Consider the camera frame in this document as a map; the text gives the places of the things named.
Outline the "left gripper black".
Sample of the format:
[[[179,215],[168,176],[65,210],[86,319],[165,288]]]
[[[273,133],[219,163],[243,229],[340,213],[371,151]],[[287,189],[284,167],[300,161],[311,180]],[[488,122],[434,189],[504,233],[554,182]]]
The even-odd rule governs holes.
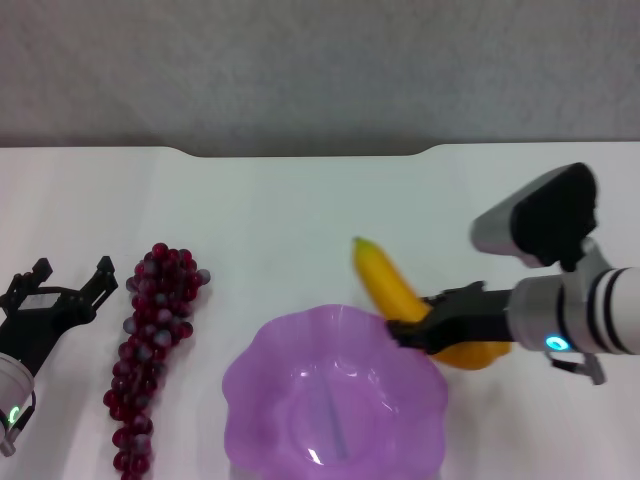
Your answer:
[[[78,294],[58,289],[60,296],[48,308],[23,309],[29,295],[52,274],[47,258],[40,258],[30,272],[14,275],[7,291],[0,296],[0,309],[6,319],[0,325],[0,353],[22,363],[28,371],[39,371],[62,335],[91,323],[97,311],[118,288],[115,267],[103,256],[94,275]]]

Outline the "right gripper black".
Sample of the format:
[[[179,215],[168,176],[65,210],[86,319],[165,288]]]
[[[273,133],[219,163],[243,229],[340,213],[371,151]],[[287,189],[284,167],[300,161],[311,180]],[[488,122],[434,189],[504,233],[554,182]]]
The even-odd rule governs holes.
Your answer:
[[[423,298],[433,308],[418,322],[388,320],[386,329],[403,348],[436,354],[467,342],[511,342],[510,290],[484,289],[484,281],[446,289]]]

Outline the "yellow banana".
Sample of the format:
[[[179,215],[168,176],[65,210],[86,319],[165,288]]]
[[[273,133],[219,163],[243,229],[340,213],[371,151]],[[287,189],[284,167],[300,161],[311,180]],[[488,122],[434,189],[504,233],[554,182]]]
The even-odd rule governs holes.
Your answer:
[[[430,300],[417,296],[387,256],[371,240],[355,237],[352,244],[354,269],[369,298],[386,321],[418,323],[433,310]],[[467,342],[446,348],[431,358],[461,370],[481,370],[511,352],[509,342]]]

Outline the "red grape bunch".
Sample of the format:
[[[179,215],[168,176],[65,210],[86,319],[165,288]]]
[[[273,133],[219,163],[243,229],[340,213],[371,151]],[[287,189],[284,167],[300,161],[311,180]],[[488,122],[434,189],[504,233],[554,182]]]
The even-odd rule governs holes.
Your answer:
[[[151,418],[164,384],[171,352],[194,333],[191,317],[199,290],[211,273],[188,249],[153,245],[126,281],[132,314],[122,324],[126,339],[117,348],[110,388],[103,395],[117,423],[111,442],[119,480],[145,480],[153,461]]]

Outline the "purple wavy plastic plate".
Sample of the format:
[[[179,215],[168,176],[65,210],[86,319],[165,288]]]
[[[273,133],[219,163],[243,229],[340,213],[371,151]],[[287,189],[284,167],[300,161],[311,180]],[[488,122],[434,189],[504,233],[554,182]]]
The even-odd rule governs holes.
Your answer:
[[[354,307],[267,322],[222,392],[225,452],[260,480],[431,480],[445,457],[443,375]]]

